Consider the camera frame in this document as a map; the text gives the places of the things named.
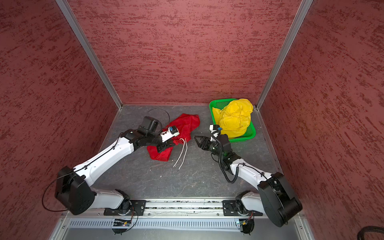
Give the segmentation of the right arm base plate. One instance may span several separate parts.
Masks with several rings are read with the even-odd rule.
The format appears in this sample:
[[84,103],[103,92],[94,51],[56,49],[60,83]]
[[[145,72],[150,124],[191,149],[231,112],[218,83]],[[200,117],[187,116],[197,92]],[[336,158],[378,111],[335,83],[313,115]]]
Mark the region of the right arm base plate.
[[227,216],[227,217],[228,216],[260,217],[264,215],[263,213],[260,213],[257,211],[247,210],[240,200],[223,200],[222,205],[223,205],[224,216]]

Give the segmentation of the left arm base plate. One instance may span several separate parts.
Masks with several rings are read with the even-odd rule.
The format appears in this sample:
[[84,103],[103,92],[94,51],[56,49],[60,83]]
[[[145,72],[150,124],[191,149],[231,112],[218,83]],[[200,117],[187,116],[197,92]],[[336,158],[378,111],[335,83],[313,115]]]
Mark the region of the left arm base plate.
[[117,209],[105,209],[104,216],[132,216],[134,214],[142,216],[146,208],[146,200],[124,200]]

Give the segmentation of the red shorts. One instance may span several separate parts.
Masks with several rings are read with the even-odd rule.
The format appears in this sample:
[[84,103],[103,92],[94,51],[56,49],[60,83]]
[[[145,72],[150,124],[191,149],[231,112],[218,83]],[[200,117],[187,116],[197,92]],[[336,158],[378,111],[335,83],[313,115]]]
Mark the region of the red shorts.
[[[177,159],[174,166],[178,163],[178,161],[181,159],[181,156],[184,152],[183,160],[179,168],[181,168],[185,161],[185,156],[188,151],[188,142],[192,139],[191,133],[194,131],[197,127],[200,126],[200,117],[199,115],[189,115],[189,114],[181,114],[178,118],[176,118],[174,121],[170,123],[170,126],[175,126],[179,130],[179,135],[176,137],[171,138],[173,143],[177,146],[179,144],[183,144],[182,152],[179,155],[179,158]],[[163,152],[159,153],[156,147],[149,146],[147,147],[147,151],[150,155],[150,158],[152,160],[161,161],[161,162],[167,162],[172,154],[173,147],[170,147]]]

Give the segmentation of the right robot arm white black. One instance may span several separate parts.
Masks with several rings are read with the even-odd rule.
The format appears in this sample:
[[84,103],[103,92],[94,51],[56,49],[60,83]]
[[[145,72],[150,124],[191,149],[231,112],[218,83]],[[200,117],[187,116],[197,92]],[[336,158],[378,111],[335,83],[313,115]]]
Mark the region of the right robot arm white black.
[[244,191],[237,196],[238,213],[258,212],[266,215],[277,227],[282,227],[303,210],[284,174],[271,174],[247,163],[232,150],[227,135],[215,131],[210,137],[195,136],[194,139],[200,149],[218,157],[218,166],[228,183],[242,179],[257,190],[256,193]]

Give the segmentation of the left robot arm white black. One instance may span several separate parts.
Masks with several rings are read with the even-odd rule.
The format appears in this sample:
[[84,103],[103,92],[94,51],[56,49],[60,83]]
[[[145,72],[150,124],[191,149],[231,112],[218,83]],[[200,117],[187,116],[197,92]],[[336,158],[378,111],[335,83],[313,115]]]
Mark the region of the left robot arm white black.
[[72,169],[62,168],[58,173],[56,199],[73,215],[89,209],[107,209],[120,216],[132,214],[128,194],[121,190],[95,189],[93,185],[109,168],[142,147],[155,147],[159,153],[173,147],[172,139],[180,134],[179,130],[172,126],[158,133],[159,124],[157,119],[144,117],[138,129],[119,134],[114,143],[91,159]]

